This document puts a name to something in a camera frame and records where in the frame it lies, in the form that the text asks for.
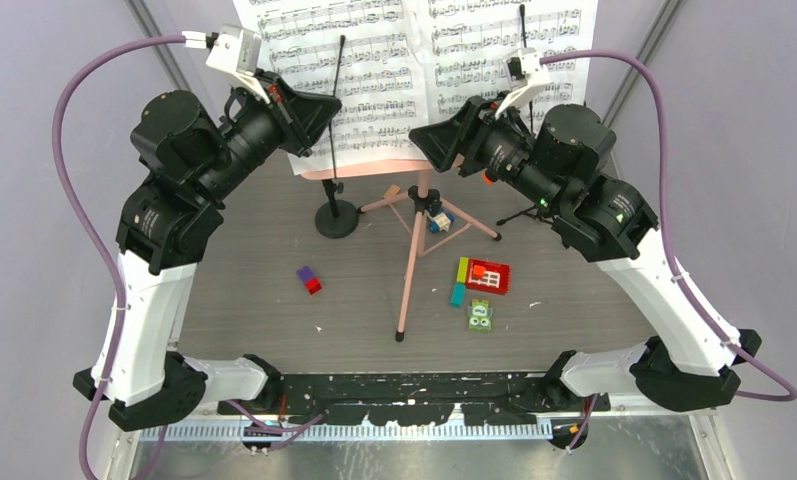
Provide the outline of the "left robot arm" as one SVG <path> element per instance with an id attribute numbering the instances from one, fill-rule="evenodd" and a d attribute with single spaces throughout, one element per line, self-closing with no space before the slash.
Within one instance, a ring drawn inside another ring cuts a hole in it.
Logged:
<path id="1" fill-rule="evenodd" d="M 266 97 L 233 89 L 240 108 L 220 122 L 193 93 L 174 90 L 153 98 L 131 132 L 148 175 L 126 199 L 116 232 L 125 303 L 110 324 L 121 337 L 73 378 L 85 398 L 109 401 L 110 420 L 124 431 L 178 422 L 207 402 L 244 401 L 258 414 L 279 405 L 280 372 L 262 358 L 201 360 L 175 344 L 225 199 L 275 151 L 309 155 L 342 107 L 273 72 L 258 70 L 255 80 Z"/>

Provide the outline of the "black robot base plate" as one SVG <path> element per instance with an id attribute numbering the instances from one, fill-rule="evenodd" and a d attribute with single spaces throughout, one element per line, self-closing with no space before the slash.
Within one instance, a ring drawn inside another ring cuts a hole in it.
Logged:
<path id="1" fill-rule="evenodd" d="M 255 416 L 304 423 L 321 415 L 339 426 L 442 425 L 457 412 L 467 426 L 527 425 L 537 414 L 587 409 L 586 400 L 529 372 L 282 374 L 268 390 L 240 405 Z"/>

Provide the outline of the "sheet music page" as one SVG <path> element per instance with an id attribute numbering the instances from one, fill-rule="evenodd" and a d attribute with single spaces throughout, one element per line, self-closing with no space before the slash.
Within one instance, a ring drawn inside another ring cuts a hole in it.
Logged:
<path id="1" fill-rule="evenodd" d="M 533 48 L 553 56 L 593 45 L 596 1 L 405 1 L 406 32 L 422 92 L 404 131 L 456 114 L 471 96 L 514 90 L 506 61 Z"/>
<path id="2" fill-rule="evenodd" d="M 342 108 L 296 175 L 418 160 L 411 129 L 427 118 L 425 74 L 411 52 L 401 1 L 237 1 L 263 40 L 260 64 L 296 91 L 332 94 Z"/>

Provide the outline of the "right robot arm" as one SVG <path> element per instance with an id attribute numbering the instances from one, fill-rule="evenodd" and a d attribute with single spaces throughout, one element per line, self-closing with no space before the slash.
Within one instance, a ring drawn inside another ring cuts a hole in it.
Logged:
<path id="1" fill-rule="evenodd" d="M 751 329 L 700 322 L 672 273 L 658 218 L 631 184 L 606 175 L 615 133 L 588 107 L 552 107 L 537 131 L 513 107 L 470 98 L 450 119 L 409 134 L 435 170 L 483 173 L 529 199 L 562 244 L 611 277 L 634 302 L 654 335 L 633 347 L 560 354 L 540 380 L 558 410 L 595 394 L 639 393 L 675 412 L 713 408 L 738 394 L 738 341 L 755 354 L 762 340 Z"/>

